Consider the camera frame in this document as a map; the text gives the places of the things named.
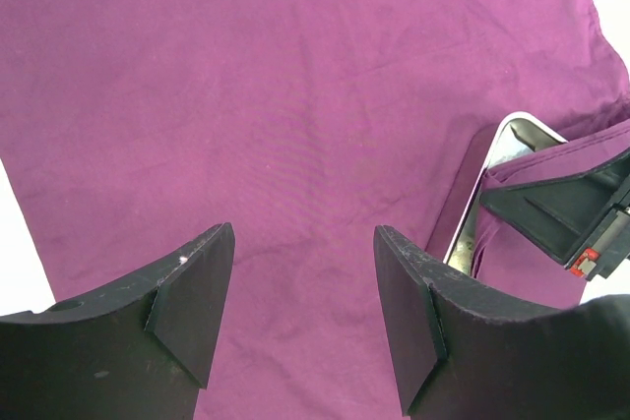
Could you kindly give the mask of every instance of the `orange component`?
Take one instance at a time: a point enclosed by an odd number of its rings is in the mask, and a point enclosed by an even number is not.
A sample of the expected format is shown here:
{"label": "orange component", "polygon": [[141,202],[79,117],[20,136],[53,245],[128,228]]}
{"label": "orange component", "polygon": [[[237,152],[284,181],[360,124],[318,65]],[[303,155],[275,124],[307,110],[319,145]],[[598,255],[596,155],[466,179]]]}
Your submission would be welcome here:
{"label": "orange component", "polygon": [[584,251],[584,253],[582,253],[580,258],[576,260],[576,262],[569,269],[569,271],[578,277],[584,277],[585,274],[582,270],[580,270],[580,265],[584,262],[584,260],[591,260],[594,262],[594,261],[597,261],[598,258],[599,258],[599,253],[597,251],[595,251],[593,248],[587,248]]}

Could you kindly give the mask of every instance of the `purple fabric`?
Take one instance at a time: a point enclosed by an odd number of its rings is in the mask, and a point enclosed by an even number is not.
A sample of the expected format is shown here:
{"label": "purple fabric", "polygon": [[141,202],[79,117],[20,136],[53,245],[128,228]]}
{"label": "purple fabric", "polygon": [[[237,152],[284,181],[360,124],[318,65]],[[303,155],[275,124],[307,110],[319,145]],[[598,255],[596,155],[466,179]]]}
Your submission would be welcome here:
{"label": "purple fabric", "polygon": [[197,419],[398,419],[376,224],[473,134],[628,91],[592,0],[0,0],[0,157],[57,298],[233,222]]}
{"label": "purple fabric", "polygon": [[[482,189],[525,184],[588,171],[630,147],[630,120],[489,169]],[[500,218],[481,208],[472,274],[508,294],[560,309],[577,305],[586,282],[552,261]]]}

